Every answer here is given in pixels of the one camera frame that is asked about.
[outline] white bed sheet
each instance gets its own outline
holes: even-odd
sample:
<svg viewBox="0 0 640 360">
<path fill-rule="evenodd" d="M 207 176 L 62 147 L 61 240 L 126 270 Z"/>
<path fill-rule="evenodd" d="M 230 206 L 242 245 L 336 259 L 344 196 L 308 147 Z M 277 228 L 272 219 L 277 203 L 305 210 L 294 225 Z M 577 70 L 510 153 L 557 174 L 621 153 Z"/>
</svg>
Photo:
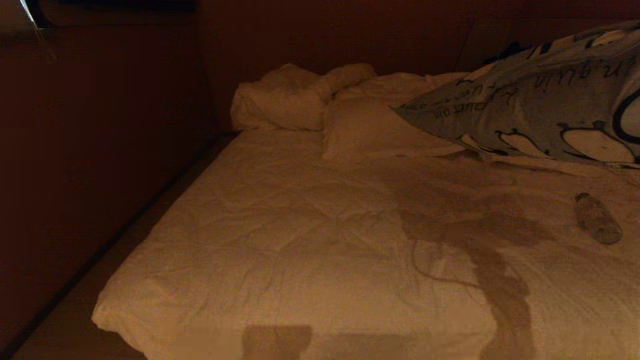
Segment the white bed sheet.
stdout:
<svg viewBox="0 0 640 360">
<path fill-rule="evenodd" d="M 640 193 L 463 152 L 321 159 L 322 134 L 245 131 L 100 294 L 149 359 L 637 359 Z M 576 226 L 589 192 L 625 238 Z"/>
</svg>

